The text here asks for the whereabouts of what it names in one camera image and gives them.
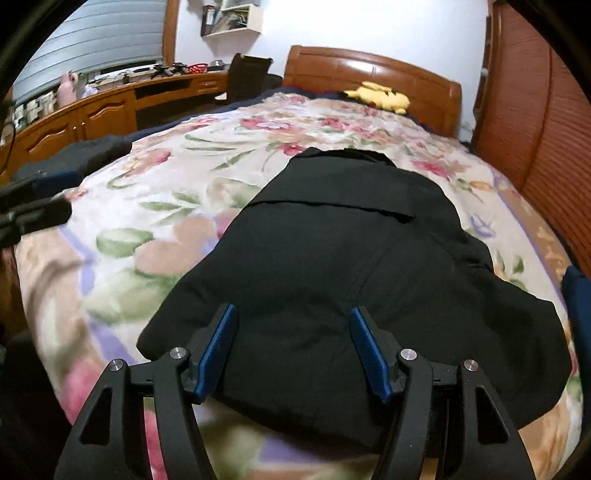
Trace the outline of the folded navy blue garment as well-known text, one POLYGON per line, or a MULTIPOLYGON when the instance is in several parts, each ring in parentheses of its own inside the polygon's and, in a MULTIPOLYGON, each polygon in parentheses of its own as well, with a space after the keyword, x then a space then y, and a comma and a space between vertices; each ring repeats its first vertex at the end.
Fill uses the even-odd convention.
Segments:
POLYGON ((562 280, 562 295, 571 323, 580 376, 583 381, 590 381, 590 280, 577 268, 569 266, 562 280))

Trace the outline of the grey window blind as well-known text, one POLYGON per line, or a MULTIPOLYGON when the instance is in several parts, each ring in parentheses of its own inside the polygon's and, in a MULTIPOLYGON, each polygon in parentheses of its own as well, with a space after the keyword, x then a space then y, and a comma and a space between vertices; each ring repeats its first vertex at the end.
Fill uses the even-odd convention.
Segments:
POLYGON ((165 1, 87 1, 39 47, 16 78, 22 102, 72 71, 95 72, 162 58, 165 1))

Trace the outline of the floral bed blanket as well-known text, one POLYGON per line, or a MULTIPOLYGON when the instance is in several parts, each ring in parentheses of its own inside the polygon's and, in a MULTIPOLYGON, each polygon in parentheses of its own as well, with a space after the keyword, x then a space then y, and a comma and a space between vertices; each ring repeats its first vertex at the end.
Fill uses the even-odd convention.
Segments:
POLYGON ((109 360, 141 361, 137 338, 174 284, 308 147, 375 150, 434 181, 487 244, 495 273, 566 317, 567 254, 493 166, 404 117, 277 93, 136 141, 68 193, 68 223, 17 246, 25 315, 60 413, 76 418, 109 360))

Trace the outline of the wooden louvered wardrobe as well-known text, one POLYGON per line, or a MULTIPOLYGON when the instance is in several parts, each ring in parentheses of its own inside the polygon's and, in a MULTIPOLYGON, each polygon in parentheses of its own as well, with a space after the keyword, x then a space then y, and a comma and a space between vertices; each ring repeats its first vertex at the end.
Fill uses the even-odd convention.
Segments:
POLYGON ((513 184, 590 272, 590 102, 558 53, 508 2, 492 5, 492 65, 478 155, 513 184))

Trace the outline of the white wall shelf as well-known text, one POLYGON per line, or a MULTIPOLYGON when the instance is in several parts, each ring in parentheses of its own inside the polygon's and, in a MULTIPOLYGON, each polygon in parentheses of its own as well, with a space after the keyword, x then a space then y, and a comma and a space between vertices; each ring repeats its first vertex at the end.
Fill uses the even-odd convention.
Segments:
POLYGON ((259 1, 204 1, 201 17, 202 37, 253 32, 263 27, 263 8, 259 1))

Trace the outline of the wooden bed headboard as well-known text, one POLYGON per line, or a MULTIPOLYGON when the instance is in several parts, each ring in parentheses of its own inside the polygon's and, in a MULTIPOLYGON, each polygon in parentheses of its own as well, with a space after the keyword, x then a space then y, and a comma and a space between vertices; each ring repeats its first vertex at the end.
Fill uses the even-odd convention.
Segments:
POLYGON ((458 135, 461 85, 418 66, 365 52, 294 45, 283 74, 284 86, 314 93, 353 90, 363 81, 407 95, 411 116, 440 135, 458 135))

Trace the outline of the red basket on desk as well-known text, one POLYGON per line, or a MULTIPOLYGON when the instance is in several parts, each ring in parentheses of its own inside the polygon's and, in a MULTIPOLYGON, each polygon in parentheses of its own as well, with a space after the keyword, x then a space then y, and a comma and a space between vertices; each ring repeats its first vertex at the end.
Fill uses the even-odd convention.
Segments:
POLYGON ((207 63, 192 64, 187 67, 187 70, 190 74, 206 73, 208 70, 208 64, 207 63))

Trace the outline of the yellow pikachu plush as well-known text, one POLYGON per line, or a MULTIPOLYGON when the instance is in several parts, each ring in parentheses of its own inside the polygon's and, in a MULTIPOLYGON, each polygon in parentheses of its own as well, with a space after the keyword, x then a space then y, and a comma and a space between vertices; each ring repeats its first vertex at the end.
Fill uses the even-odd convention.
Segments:
POLYGON ((399 115, 406 115, 411 105, 407 95, 370 81, 363 81, 356 90, 345 90, 344 94, 349 99, 359 100, 370 107, 399 115))

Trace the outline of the dark wooden chair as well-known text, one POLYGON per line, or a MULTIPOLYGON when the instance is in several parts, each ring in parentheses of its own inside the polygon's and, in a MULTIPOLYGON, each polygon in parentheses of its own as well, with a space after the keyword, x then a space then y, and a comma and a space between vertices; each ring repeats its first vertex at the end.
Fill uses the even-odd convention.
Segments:
POLYGON ((228 103, 254 99, 267 90, 283 85, 280 75, 270 73, 273 59, 236 53, 228 70, 228 103))

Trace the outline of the wooden desk with cabinets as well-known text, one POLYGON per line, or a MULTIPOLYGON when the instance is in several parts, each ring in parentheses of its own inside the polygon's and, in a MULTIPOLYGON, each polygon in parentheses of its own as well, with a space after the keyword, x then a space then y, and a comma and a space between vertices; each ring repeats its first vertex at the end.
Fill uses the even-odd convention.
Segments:
POLYGON ((24 164, 44 160, 66 146, 108 134, 138 130, 137 113, 171 102, 221 94, 228 83, 222 71, 146 80, 79 100, 17 133, 1 148, 1 182, 24 164))

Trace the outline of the dark grey folded garment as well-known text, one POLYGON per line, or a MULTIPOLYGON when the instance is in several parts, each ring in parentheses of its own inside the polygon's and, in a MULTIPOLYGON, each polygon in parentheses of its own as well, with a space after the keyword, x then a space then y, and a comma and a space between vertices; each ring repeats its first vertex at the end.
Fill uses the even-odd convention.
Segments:
POLYGON ((52 175, 64 172, 77 172, 86 177, 129 154, 131 148, 132 142, 126 137, 112 134, 99 139, 76 142, 45 160, 23 165, 11 180, 23 180, 37 174, 52 175))

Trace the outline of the black trench coat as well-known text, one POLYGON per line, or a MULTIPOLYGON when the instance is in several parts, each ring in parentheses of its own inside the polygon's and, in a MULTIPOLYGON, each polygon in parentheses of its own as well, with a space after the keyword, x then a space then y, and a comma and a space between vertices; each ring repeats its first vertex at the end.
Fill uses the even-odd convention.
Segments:
POLYGON ((239 317, 214 396, 270 429, 378 450, 391 413, 349 333, 366 308, 433 362, 473 359, 517 427, 562 396, 571 359, 552 303, 500 279, 432 180, 366 150, 305 150, 240 211, 140 334, 155 360, 239 317))

